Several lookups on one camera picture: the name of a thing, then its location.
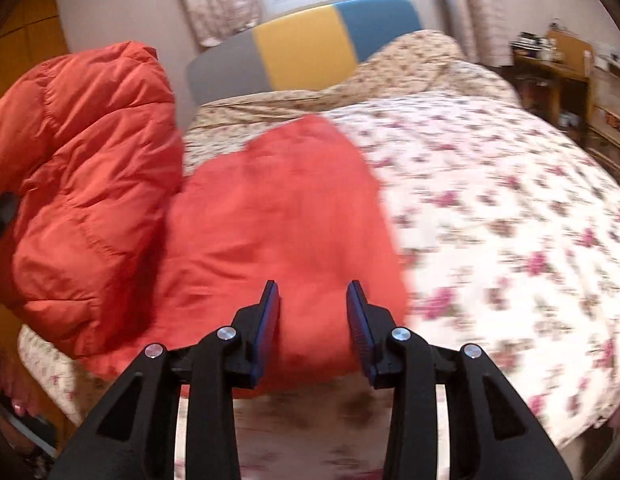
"floral blanket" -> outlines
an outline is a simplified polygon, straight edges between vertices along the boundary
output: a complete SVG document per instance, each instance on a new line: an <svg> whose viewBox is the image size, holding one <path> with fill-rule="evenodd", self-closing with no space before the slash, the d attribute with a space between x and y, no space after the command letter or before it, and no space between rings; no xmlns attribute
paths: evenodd
<svg viewBox="0 0 620 480"><path fill-rule="evenodd" d="M571 140L523 111L498 76L454 58L408 63L403 90L379 84L368 99L322 103L320 113L359 147L379 181L411 294L407 325L431 344L483 346L560 448L620 403L620 188ZM320 93L305 92L314 103ZM186 134L186 169L240 150L274 122L319 111L306 109L310 101L261 94L205 105ZM68 358L57 352L52 360L45 344L24 330L20 355L79 421L77 392L94 396L105 385L77 381L63 368ZM387 392L358 376L238 400L243 478L381 478L390 406ZM186 407L183 400L177 478Z"/></svg>

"red cloth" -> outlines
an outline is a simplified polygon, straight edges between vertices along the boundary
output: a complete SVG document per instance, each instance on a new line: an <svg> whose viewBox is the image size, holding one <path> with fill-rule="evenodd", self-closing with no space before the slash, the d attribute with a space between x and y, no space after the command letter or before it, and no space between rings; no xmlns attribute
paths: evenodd
<svg viewBox="0 0 620 480"><path fill-rule="evenodd" d="M149 342L187 346L229 323L274 279L282 311L265 389L356 367L350 280L403 320L376 181L330 123L275 128L186 182L181 154L149 48L62 57L22 78L0 101L0 193L22 196L0 251L0 279L18 293L0 287L1 299L111 378Z"/></svg>

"metal screw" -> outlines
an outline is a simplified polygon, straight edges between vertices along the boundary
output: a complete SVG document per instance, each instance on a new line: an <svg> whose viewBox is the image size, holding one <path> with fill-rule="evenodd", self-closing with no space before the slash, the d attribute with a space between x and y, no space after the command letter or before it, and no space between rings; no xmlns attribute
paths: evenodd
<svg viewBox="0 0 620 480"><path fill-rule="evenodd" d="M480 355L483 353L483 351L480 349L480 346L475 344L466 345L463 349L463 352L471 359L476 359L477 357L480 357Z"/></svg>
<svg viewBox="0 0 620 480"><path fill-rule="evenodd" d="M236 330L231 326L224 326L216 331L216 336L224 341L229 341L230 339L234 339L236 336Z"/></svg>
<svg viewBox="0 0 620 480"><path fill-rule="evenodd" d="M150 359L154 359L155 357L160 356L163 353L163 347L157 343L152 343L151 345L146 346L146 357Z"/></svg>
<svg viewBox="0 0 620 480"><path fill-rule="evenodd" d="M407 341L410 339L411 333L407 328L398 326L392 330L392 337L394 337L397 341Z"/></svg>

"white wall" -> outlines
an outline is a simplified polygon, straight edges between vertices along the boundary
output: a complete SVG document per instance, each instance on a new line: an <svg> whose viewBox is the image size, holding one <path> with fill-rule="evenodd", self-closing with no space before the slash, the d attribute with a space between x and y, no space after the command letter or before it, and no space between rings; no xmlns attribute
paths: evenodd
<svg viewBox="0 0 620 480"><path fill-rule="evenodd" d="M519 32L544 34L555 18L579 38L606 43L619 51L620 31L600 0L504 0L510 37Z"/></svg>
<svg viewBox="0 0 620 480"><path fill-rule="evenodd" d="M180 0L56 0L71 52L135 40L157 49L186 128L196 107L186 65L200 54Z"/></svg>

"headboard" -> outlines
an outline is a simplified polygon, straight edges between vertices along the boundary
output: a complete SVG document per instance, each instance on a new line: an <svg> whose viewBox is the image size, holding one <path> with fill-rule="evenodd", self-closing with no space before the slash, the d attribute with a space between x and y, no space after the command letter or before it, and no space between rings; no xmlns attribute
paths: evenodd
<svg viewBox="0 0 620 480"><path fill-rule="evenodd" d="M272 90L340 83L395 38L421 30L409 0L349 0L263 23L187 66L197 105Z"/></svg>

